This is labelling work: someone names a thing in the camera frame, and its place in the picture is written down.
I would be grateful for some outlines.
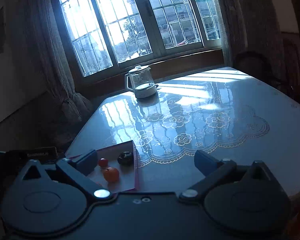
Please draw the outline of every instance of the screw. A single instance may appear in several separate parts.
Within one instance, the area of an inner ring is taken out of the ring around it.
[[[135,204],[141,204],[141,200],[140,199],[134,199],[132,202],[135,203]]]
[[[150,202],[150,201],[151,201],[151,198],[149,198],[149,197],[143,197],[143,198],[141,199],[141,201],[143,201],[143,202]]]
[[[97,198],[107,198],[111,195],[110,191],[106,189],[98,189],[93,194]]]
[[[181,196],[184,198],[195,198],[198,195],[198,192],[194,189],[187,189],[181,193]]]

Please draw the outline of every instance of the electric kettle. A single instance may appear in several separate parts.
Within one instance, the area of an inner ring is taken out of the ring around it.
[[[129,77],[132,89],[128,85]],[[157,92],[149,66],[136,66],[130,70],[125,75],[125,87],[128,91],[134,92],[136,98],[146,98]]]

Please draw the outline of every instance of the red cherry tomato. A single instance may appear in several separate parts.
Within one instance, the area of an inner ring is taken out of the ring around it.
[[[108,166],[108,160],[105,158],[102,158],[99,160],[98,164],[100,167],[106,167],[106,166]]]
[[[119,180],[120,173],[116,168],[108,167],[102,173],[105,180],[109,183]]]

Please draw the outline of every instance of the pink tray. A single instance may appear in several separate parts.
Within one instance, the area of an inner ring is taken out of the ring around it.
[[[131,166],[122,166],[118,163],[117,158],[122,152],[132,152],[134,164]],[[109,189],[112,193],[131,190],[138,188],[138,152],[133,141],[128,141],[98,150],[98,159],[105,158],[109,161],[108,166],[117,168],[120,172],[120,179],[114,183],[108,183],[101,172],[101,168],[96,166],[93,172],[87,177],[93,182],[101,184],[104,188]]]

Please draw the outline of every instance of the kettle lid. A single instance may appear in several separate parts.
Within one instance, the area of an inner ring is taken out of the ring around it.
[[[137,72],[141,72],[142,70],[146,69],[146,68],[149,68],[149,66],[141,66],[141,65],[138,65],[138,66],[135,66],[133,69],[131,69],[129,71],[129,73],[137,73]]]

